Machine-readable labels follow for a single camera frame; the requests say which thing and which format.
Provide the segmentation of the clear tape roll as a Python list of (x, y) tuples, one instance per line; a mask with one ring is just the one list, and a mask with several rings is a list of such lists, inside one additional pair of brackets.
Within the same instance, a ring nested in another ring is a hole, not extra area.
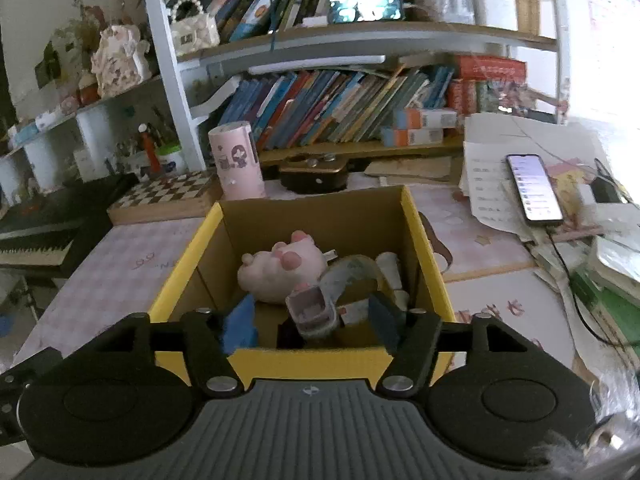
[(363, 255), (336, 260), (322, 274), (319, 287), (326, 304), (336, 308), (368, 300), (374, 292), (394, 299), (394, 291), (378, 264)]

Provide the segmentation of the pink plush pig toy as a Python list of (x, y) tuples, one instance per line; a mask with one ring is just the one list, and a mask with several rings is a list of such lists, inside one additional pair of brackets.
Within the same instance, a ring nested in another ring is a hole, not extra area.
[(285, 298), (303, 285), (316, 284), (328, 268), (326, 257), (314, 239), (294, 231), (288, 243), (244, 254), (236, 277), (244, 292), (265, 304), (284, 304)]

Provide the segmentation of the pink checkered tablecloth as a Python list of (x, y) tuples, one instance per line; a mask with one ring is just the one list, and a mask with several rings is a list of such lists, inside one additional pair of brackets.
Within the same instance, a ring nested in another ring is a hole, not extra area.
[[(475, 220), (456, 186), (413, 183), (410, 191), (452, 253), (450, 260), (436, 258), (444, 279), (529, 268), (538, 276), (520, 241)], [(15, 313), (11, 333), (1, 339), (1, 367), (7, 370), (47, 346), (71, 352), (124, 315), (148, 310), (200, 224), (195, 218), (115, 226), (61, 285), (39, 321)], [(571, 369), (583, 368), (575, 350)]]

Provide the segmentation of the wooden chessboard box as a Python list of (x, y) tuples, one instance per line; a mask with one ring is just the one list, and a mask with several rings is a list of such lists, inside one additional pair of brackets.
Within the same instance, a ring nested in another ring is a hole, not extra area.
[(114, 226), (205, 217), (222, 197), (216, 174), (190, 172), (142, 182), (108, 208)]

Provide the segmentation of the dark brown metal box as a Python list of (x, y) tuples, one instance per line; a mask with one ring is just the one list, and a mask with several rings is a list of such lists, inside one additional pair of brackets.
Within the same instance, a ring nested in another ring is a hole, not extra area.
[(348, 183), (348, 159), (334, 153), (297, 154), (280, 163), (281, 184), (300, 195), (344, 191)]

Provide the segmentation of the pink cartoon cylinder container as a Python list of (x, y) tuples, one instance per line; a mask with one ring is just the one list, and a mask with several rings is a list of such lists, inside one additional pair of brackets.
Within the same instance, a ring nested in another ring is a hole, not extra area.
[(224, 200), (266, 196), (250, 123), (245, 120), (213, 128), (208, 133)]

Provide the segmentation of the lower orange blue box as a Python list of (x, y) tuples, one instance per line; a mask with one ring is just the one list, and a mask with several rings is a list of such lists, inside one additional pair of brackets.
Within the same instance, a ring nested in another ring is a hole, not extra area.
[(393, 129), (383, 128), (381, 140), (386, 148), (406, 148), (407, 146), (422, 146), (442, 144), (444, 130), (420, 128), (420, 129)]

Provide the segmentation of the orange blue box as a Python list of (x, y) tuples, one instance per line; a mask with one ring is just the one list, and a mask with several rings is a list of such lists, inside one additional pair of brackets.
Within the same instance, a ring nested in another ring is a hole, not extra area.
[(410, 129), (454, 129), (458, 114), (448, 108), (424, 110), (424, 108), (403, 108), (396, 110), (393, 125), (398, 130)]
[(420, 129), (393, 129), (383, 128), (381, 140), (386, 148), (406, 148), (407, 146), (422, 146), (442, 144), (444, 130), (420, 128)]

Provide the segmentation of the green book stack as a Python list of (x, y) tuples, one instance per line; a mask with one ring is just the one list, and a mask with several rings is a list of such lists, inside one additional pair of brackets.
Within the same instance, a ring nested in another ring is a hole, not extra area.
[(582, 304), (608, 330), (608, 344), (639, 353), (639, 245), (597, 236), (570, 278)]

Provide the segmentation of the white green lid jar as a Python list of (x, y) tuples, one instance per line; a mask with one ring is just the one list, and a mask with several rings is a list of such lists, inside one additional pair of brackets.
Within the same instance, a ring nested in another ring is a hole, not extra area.
[(156, 157), (168, 177), (181, 176), (188, 172), (179, 143), (164, 144), (155, 150)]

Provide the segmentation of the stack of white papers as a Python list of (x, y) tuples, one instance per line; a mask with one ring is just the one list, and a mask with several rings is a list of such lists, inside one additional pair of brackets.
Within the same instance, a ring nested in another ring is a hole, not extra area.
[(608, 161), (597, 133), (582, 125), (559, 126), (494, 113), (465, 118), (463, 146), (461, 186), (469, 196), (473, 217), (525, 243), (537, 235), (526, 226), (506, 156), (535, 154), (548, 169), (566, 162), (587, 177), (596, 174), (597, 160)]

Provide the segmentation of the floral pink house ornament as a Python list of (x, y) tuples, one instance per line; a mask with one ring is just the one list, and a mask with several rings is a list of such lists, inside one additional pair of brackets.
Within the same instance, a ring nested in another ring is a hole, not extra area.
[(137, 87), (152, 77), (145, 55), (150, 44), (136, 25), (110, 25), (100, 32), (98, 50), (91, 55), (91, 73), (96, 76), (102, 99)]

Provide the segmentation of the phone on shelf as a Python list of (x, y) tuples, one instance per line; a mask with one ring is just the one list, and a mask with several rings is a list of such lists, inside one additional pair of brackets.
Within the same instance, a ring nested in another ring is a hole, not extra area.
[(330, 24), (352, 24), (401, 21), (401, 0), (330, 0)]

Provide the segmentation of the white quilted pearl handbag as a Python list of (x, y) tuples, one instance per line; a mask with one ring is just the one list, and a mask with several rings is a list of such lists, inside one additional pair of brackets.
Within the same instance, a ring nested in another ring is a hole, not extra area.
[[(179, 20), (180, 9), (187, 4), (196, 13)], [(215, 19), (206, 12), (200, 0), (177, 0), (170, 10), (170, 31), (175, 54), (183, 56), (217, 47), (220, 37)]]

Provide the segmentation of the white bookshelf frame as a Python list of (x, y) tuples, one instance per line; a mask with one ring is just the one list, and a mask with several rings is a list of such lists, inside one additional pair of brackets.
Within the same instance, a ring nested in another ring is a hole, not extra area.
[[(231, 61), (239, 70), (274, 62), (279, 52), (299, 53), (304, 58), (328, 58), (366, 53), (403, 55), (410, 44), (425, 49), (442, 44), (454, 50), (469, 50), (477, 44), (510, 44), (559, 55), (559, 92), (567, 94), (570, 76), (568, 27), (556, 30), (555, 38), (527, 36), (500, 28), (430, 22), (372, 22), (324, 27), (294, 28), (268, 36), (223, 44), (179, 58), (174, 51), (167, 21), (160, 14), (160, 0), (145, 0), (158, 66), (169, 99), (186, 109), (186, 95), (177, 88), (181, 74), (202, 66), (217, 66), (231, 74)], [(51, 32), (67, 22), (74, 12), (72, 0), (1, 0), (1, 32), (4, 66), (9, 92), (21, 101), (37, 87), (35, 66)]]

